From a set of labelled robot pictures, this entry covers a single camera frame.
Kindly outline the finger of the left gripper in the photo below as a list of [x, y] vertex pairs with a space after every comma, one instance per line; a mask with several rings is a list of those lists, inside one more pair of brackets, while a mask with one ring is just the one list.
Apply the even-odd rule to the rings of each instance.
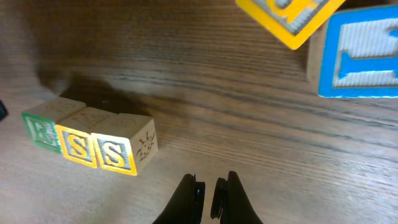
[[7, 115], [8, 115], [8, 110], [2, 100], [0, 100], [0, 121], [2, 121]]

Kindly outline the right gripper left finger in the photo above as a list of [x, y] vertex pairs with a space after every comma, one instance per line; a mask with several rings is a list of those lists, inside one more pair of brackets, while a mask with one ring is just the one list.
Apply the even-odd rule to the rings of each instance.
[[153, 224], [200, 224], [205, 199], [205, 183], [185, 174], [168, 204]]

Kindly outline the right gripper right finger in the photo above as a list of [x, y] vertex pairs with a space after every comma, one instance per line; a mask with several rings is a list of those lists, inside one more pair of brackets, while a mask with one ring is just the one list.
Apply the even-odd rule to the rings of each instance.
[[218, 178], [210, 217], [220, 224], [262, 224], [254, 211], [238, 174], [229, 171], [228, 178]]

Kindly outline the green R block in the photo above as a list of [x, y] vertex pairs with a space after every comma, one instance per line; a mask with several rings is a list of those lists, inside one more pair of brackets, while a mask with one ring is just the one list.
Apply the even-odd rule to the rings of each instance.
[[84, 102], [58, 97], [21, 113], [32, 143], [61, 154], [56, 123], [86, 108]]

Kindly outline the yellow S block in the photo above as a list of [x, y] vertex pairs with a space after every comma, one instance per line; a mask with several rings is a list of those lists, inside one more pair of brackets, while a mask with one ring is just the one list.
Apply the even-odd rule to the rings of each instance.
[[86, 107], [57, 123], [55, 127], [63, 157], [96, 169], [98, 165], [91, 133], [113, 116], [116, 113]]

